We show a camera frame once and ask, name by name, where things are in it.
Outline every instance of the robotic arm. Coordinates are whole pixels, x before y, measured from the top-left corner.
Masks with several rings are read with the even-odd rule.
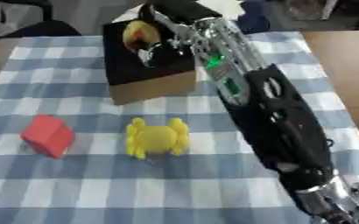
[[[193,1],[161,2],[145,5],[141,17],[175,33],[175,47],[191,47],[237,128],[298,209],[318,223],[359,224],[359,183],[339,176],[333,141],[278,67],[216,11]]]

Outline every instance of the checkered tablecloth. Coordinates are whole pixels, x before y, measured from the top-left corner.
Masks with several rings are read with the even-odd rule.
[[[297,32],[251,36],[303,94],[327,135],[334,163],[359,180],[359,131]],[[63,119],[76,139],[66,156],[38,155],[19,134],[36,114]],[[124,131],[181,117],[186,155],[136,160]],[[0,73],[1,224],[308,223],[258,162],[203,72],[189,94],[117,107],[109,98],[102,38],[24,38]]]

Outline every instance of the brown box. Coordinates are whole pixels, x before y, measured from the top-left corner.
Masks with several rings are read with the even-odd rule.
[[[130,21],[103,26],[106,75],[110,95],[116,105],[138,102],[195,89],[196,72],[190,49],[172,63],[147,67],[123,44],[123,30]],[[162,39],[172,33],[162,31]]]

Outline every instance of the red block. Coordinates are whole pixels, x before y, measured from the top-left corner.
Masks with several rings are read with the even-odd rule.
[[[61,158],[74,141],[74,133],[60,119],[37,115],[20,135],[37,153]]]

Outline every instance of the yellow toy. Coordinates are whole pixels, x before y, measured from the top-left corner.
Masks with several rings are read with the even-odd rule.
[[[134,118],[126,132],[128,155],[140,159],[145,159],[147,151],[170,151],[179,156],[189,146],[189,128],[179,118],[173,118],[168,126],[146,126],[145,120]]]

